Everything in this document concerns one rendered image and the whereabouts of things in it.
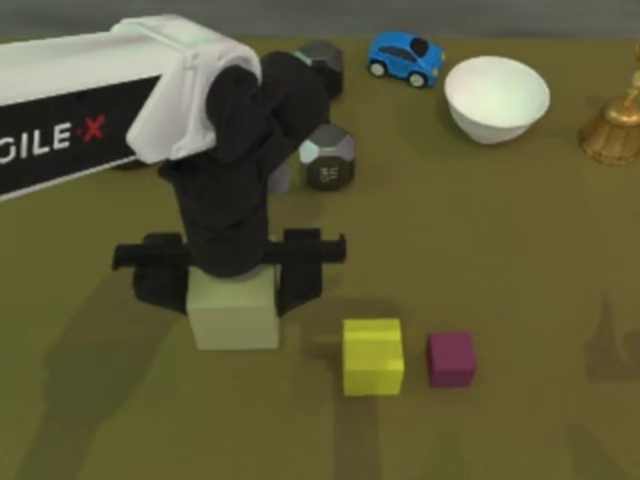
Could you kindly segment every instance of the purple cube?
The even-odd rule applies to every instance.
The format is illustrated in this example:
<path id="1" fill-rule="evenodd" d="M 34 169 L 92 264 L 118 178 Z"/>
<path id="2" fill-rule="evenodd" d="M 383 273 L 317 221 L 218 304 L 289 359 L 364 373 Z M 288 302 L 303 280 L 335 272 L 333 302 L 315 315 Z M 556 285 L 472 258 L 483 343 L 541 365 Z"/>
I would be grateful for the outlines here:
<path id="1" fill-rule="evenodd" d="M 427 364 L 432 387 L 468 387 L 476 373 L 470 332 L 438 332 L 427 337 Z"/>

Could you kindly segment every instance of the white bowl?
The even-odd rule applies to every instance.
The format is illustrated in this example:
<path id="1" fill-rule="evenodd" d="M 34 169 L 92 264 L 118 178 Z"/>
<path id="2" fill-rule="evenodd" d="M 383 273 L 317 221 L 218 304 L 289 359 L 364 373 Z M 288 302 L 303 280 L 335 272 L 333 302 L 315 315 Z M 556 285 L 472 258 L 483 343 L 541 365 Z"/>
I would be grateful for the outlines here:
<path id="1" fill-rule="evenodd" d="M 505 57 L 474 57 L 447 75 L 444 92 L 456 124 L 482 144 L 512 140 L 549 109 L 551 95 L 531 67 Z"/>

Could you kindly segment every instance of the wooden table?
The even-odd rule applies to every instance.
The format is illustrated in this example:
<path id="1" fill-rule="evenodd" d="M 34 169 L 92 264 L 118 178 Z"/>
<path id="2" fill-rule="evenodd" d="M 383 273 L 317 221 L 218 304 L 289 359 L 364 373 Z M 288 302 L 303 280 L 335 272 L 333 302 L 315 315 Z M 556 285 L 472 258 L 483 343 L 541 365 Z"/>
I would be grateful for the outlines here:
<path id="1" fill-rule="evenodd" d="M 275 233 L 343 232 L 350 257 L 327 269 L 325 298 L 283 320 L 281 351 L 198 352 L 185 319 L 109 272 L 114 244 L 179 228 L 153 171 L 0 204 L 0 477 L 639 478 L 640 165 L 603 167 L 576 146 L 624 92 L 632 42 L 442 42 L 452 64 L 508 55 L 547 79 L 548 115 L 498 148 L 455 129 L 441 86 L 373 79 L 366 42 L 337 43 L 334 120 L 356 136 L 358 178 L 271 206 Z M 342 398 L 342 319 L 396 315 L 404 392 Z M 475 385 L 429 390 L 425 336 L 453 328 L 474 332 Z"/>

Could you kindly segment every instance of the blue toy car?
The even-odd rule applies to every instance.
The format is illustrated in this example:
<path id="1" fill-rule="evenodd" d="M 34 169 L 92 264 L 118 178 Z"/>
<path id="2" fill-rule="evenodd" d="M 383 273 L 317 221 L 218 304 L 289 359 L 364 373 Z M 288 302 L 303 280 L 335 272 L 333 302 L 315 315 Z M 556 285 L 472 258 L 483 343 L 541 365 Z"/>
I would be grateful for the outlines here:
<path id="1" fill-rule="evenodd" d="M 384 32 L 369 45 L 369 73 L 406 80 L 415 88 L 432 87 L 444 66 L 438 45 L 411 33 Z"/>

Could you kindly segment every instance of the cube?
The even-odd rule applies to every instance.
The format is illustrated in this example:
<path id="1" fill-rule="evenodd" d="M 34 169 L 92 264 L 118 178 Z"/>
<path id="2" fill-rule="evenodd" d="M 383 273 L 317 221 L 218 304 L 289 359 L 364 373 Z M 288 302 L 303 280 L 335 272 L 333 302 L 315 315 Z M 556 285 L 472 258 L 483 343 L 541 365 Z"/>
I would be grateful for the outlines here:
<path id="1" fill-rule="evenodd" d="M 400 320 L 344 321 L 342 380 L 345 396 L 398 395 L 403 378 Z"/>
<path id="2" fill-rule="evenodd" d="M 236 278 L 216 278 L 189 270 L 187 316 L 199 350 L 278 348 L 273 266 L 260 266 Z"/>
<path id="3" fill-rule="evenodd" d="M 432 387 L 468 387 L 476 373 L 470 332 L 438 332 L 427 338 L 427 362 Z"/>

